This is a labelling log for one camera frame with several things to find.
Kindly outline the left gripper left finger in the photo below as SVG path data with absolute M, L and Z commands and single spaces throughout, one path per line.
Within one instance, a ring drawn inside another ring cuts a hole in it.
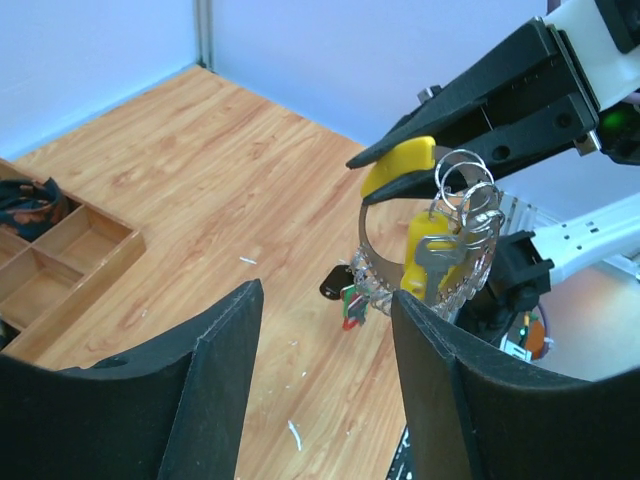
M 231 479 L 264 291 L 250 280 L 89 368 L 1 359 L 5 479 Z

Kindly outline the wooden compartment tray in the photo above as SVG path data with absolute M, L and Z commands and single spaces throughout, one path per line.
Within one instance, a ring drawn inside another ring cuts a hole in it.
M 74 325 L 144 254 L 140 230 L 66 188 L 68 213 L 30 241 L 1 230 L 3 355 L 27 363 Z

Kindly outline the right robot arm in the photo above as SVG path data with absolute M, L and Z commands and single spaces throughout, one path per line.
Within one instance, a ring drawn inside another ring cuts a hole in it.
M 489 343 L 577 271 L 639 237 L 632 196 L 536 230 L 506 233 L 500 179 L 568 149 L 639 160 L 639 5 L 572 1 L 533 18 L 353 157 L 368 167 L 360 221 L 371 206 L 422 199 L 401 262 L 366 232 L 352 260 L 356 299 L 392 315 L 408 297 Z

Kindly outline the blue yellow patterned tie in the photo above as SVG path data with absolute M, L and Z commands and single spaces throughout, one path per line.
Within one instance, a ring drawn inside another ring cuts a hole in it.
M 33 242 L 69 214 L 67 197 L 53 178 L 1 181 L 1 228 Z

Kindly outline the key with black tag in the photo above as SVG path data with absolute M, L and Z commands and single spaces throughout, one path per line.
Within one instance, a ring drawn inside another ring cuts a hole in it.
M 341 299 L 341 292 L 354 284 L 354 275 L 349 265 L 338 264 L 333 267 L 319 286 L 320 294 L 332 301 Z

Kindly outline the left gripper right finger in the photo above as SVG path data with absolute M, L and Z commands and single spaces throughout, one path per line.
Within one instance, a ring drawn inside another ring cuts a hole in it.
M 635 479 L 639 372 L 586 381 L 520 360 L 406 292 L 391 307 L 417 479 Z

